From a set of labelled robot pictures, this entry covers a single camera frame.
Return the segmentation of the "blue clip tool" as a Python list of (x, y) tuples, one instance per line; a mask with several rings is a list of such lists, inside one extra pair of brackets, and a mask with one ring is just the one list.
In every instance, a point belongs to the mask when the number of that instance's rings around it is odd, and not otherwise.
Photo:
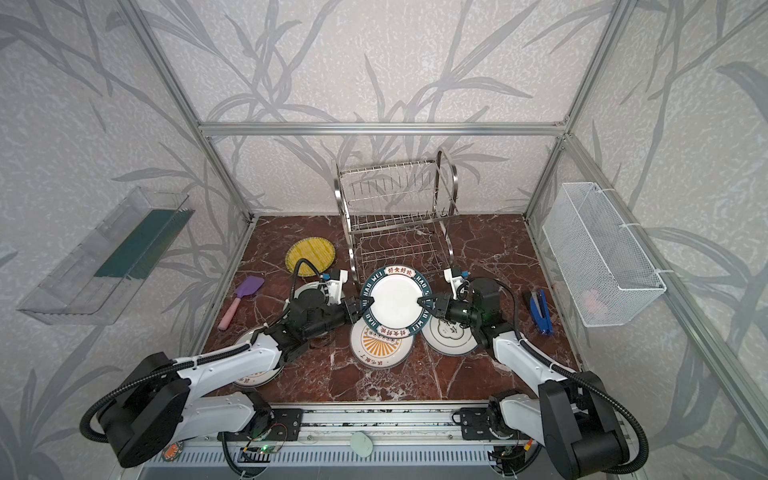
[(539, 333), (551, 336), (553, 334), (553, 325), (545, 292), (543, 290), (530, 291), (527, 295), (527, 304)]

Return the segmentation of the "pale green oval puck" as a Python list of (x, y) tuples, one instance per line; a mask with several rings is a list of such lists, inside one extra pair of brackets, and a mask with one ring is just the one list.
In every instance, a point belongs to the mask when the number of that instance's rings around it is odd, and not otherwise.
[(354, 432), (350, 436), (349, 445), (351, 450), (360, 458), (369, 458), (374, 451), (373, 441), (363, 432)]

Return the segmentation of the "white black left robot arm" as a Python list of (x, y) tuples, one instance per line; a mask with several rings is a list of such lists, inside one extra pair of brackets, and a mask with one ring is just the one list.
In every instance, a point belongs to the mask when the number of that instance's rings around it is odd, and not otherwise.
[(345, 298), (315, 311), (300, 327), (277, 322), (245, 343), (194, 357), (145, 357), (123, 383), (92, 404), (80, 434), (111, 446), (120, 466), (138, 466), (168, 445), (209, 433), (238, 432), (268, 412), (254, 394), (213, 397), (250, 374), (274, 371), (300, 358), (311, 339), (358, 321), (373, 299)]

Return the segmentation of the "orange sunburst plate centre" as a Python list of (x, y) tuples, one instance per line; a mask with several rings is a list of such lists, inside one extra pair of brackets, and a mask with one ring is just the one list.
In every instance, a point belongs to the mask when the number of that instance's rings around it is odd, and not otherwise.
[(350, 347), (354, 357), (371, 369), (389, 369), (402, 364), (410, 355), (412, 337), (392, 339), (371, 330), (363, 321), (352, 326)]

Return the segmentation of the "purple pink spatula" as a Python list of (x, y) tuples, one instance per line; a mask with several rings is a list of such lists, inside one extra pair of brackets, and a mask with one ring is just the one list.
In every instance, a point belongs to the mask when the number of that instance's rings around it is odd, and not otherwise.
[(264, 285), (264, 283), (265, 280), (263, 278), (256, 276), (248, 276), (240, 283), (240, 285), (235, 290), (234, 300), (229, 305), (228, 309), (217, 325), (217, 329), (219, 331), (225, 331), (229, 328), (242, 299), (244, 297), (255, 294)]

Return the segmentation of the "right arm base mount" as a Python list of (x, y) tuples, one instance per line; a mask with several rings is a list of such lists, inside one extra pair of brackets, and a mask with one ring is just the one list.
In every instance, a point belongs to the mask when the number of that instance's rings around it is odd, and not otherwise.
[(465, 441), (507, 440), (513, 436), (493, 429), (487, 408), (460, 408), (451, 414), (451, 420), (460, 428), (461, 438)]

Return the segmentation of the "orange sunburst plate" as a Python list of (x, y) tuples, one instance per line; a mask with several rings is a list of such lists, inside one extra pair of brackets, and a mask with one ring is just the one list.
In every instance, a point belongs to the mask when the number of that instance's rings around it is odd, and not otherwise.
[(354, 357), (371, 369), (389, 369), (402, 364), (410, 355), (412, 337), (392, 339), (371, 330), (363, 321), (352, 326), (350, 347)]
[[(239, 345), (239, 344), (248, 343), (251, 340), (251, 338), (252, 338), (252, 336), (253, 336), (253, 334), (255, 332), (256, 332), (255, 329), (251, 329), (251, 330), (246, 331), (243, 335), (241, 335), (238, 338), (238, 340), (235, 342), (235, 344)], [(270, 371), (257, 372), (257, 373), (254, 373), (254, 374), (242, 377), (242, 378), (240, 378), (238, 380), (235, 380), (233, 382), (233, 384), (236, 387), (241, 388), (241, 389), (258, 388), (258, 387), (260, 387), (262, 385), (265, 385), (265, 384), (271, 382), (274, 378), (276, 378), (278, 375), (280, 375), (283, 370), (284, 370), (283, 367), (279, 367), (277, 369), (270, 370)]]

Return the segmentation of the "white plate green text rim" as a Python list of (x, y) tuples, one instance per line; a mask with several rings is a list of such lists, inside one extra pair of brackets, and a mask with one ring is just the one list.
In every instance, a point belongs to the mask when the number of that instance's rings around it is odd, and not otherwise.
[(375, 270), (363, 283), (361, 296), (375, 302), (368, 310), (374, 332), (392, 339), (404, 339), (419, 333), (430, 316), (417, 299), (433, 295), (427, 278), (415, 268), (390, 265)]

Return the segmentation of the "white plate black quatrefoil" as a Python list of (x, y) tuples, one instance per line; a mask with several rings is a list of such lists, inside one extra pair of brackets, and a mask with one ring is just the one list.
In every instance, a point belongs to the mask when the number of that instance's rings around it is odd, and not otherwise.
[(435, 317), (426, 323), (421, 334), (430, 348), (446, 356), (467, 355), (478, 346), (470, 329)]

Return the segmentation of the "stainless steel dish rack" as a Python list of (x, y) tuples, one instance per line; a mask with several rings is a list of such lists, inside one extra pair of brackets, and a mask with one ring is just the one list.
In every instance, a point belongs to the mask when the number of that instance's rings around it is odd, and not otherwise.
[(429, 278), (452, 266), (458, 193), (457, 166), (443, 149), (430, 158), (338, 167), (334, 194), (356, 285), (387, 265)]

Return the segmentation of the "round orange sticker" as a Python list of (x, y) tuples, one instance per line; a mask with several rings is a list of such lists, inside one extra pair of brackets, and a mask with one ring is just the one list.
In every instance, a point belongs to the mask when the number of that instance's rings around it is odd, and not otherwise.
[(184, 443), (175, 442), (165, 447), (161, 453), (160, 458), (164, 462), (174, 462), (183, 453)]

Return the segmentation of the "orange sunburst plate left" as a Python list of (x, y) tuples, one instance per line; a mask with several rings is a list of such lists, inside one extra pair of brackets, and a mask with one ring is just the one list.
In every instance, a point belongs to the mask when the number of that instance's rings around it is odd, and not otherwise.
[[(251, 340), (251, 338), (252, 338), (252, 336), (253, 336), (253, 334), (255, 332), (256, 332), (255, 329), (251, 329), (251, 330), (246, 331), (243, 335), (241, 335), (238, 338), (238, 340), (235, 342), (235, 344), (239, 345), (239, 344), (248, 343)], [(235, 380), (233, 382), (233, 384), (236, 387), (241, 388), (241, 389), (258, 388), (258, 387), (260, 387), (262, 385), (265, 385), (265, 384), (271, 382), (274, 378), (276, 378), (278, 375), (280, 375), (283, 370), (284, 370), (283, 367), (279, 367), (277, 369), (270, 370), (270, 371), (257, 372), (257, 373), (254, 373), (254, 374), (242, 377), (242, 378), (240, 378), (238, 380)]]

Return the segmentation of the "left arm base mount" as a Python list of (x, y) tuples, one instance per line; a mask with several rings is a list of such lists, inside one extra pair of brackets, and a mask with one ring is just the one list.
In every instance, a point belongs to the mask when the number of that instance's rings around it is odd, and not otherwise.
[(297, 441), (303, 414), (300, 408), (277, 408), (269, 414), (258, 411), (246, 425), (243, 435), (253, 441)]

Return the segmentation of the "clear plastic wall shelf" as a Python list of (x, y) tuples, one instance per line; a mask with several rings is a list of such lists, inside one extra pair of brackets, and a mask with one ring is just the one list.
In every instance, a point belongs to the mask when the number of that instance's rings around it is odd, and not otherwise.
[(46, 325), (111, 325), (195, 210), (189, 195), (136, 187), (18, 305)]

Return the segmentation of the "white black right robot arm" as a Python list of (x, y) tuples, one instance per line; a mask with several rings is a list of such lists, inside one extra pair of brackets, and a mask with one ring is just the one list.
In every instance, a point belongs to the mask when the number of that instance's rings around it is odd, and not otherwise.
[(640, 470), (650, 455), (640, 422), (597, 375), (558, 363), (523, 335), (515, 317), (504, 317), (501, 296), (511, 292), (497, 279), (477, 277), (461, 280), (452, 293), (417, 300), (432, 317), (468, 328), (494, 360), (535, 391), (533, 399), (511, 394), (490, 401), (492, 429), (534, 439), (564, 479)]

